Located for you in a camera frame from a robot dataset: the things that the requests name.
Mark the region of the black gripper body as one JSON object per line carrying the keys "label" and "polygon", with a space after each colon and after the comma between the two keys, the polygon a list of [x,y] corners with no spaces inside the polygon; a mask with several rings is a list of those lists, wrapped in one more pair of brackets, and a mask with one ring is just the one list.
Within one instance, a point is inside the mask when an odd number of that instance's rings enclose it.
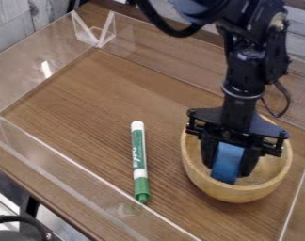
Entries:
{"label": "black gripper body", "polygon": [[213,139],[243,149],[251,145],[262,148],[262,154],[282,155],[283,143],[289,132],[266,120],[257,112],[254,101],[238,104],[230,97],[215,108],[190,108],[186,112],[189,121],[186,132],[199,138]]}

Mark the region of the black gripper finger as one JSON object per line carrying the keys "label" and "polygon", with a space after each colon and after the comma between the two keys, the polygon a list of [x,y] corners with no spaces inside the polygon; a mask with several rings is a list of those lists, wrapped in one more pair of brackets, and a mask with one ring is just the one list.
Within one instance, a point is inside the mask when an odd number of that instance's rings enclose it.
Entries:
{"label": "black gripper finger", "polygon": [[213,139],[210,136],[203,136],[201,141],[202,159],[203,159],[205,165],[210,169],[213,168],[217,147],[218,147],[218,141]]}
{"label": "black gripper finger", "polygon": [[253,169],[258,163],[262,154],[262,148],[259,146],[251,145],[245,149],[242,163],[241,163],[241,177],[250,176]]}

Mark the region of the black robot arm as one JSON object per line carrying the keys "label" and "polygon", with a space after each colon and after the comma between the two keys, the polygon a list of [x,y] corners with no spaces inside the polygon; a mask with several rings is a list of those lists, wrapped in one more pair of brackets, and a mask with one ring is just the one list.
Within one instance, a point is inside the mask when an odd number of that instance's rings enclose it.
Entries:
{"label": "black robot arm", "polygon": [[255,106],[265,101],[267,85],[285,91],[279,78],[291,59],[286,49],[287,10],[283,0],[174,0],[178,13],[190,22],[174,29],[150,0],[138,6],[171,37],[186,38],[214,24],[225,40],[227,75],[222,84],[223,105],[187,110],[186,131],[201,140],[210,177],[223,183],[250,176],[265,155],[281,156],[290,134],[265,120]]}

